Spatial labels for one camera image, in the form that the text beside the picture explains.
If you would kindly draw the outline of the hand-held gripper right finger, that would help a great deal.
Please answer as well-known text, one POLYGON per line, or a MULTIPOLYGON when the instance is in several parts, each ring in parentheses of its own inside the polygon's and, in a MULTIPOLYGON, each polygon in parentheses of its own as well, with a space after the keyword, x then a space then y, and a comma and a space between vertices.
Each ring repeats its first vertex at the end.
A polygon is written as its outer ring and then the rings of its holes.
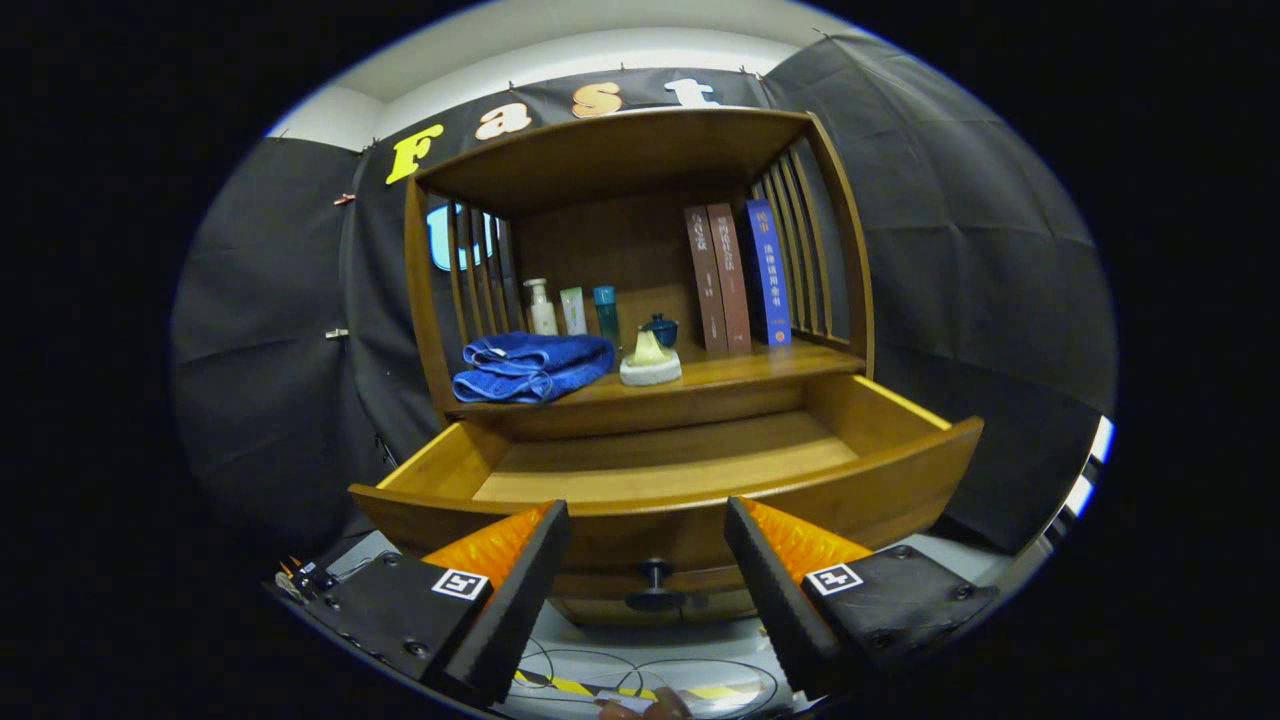
POLYGON ((724 541, 788 684, 810 698, 927 661, 1000 596, 909 544, 873 551, 741 496, 724 541))

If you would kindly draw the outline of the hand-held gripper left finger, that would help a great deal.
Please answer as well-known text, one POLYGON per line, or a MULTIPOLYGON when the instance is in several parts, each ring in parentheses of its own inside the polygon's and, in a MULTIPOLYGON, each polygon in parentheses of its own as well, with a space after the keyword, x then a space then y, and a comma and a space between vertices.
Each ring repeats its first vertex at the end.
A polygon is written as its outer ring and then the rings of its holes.
POLYGON ((467 705, 506 700, 570 544, 552 500, 416 559, 383 552, 301 610, 375 664, 467 705))

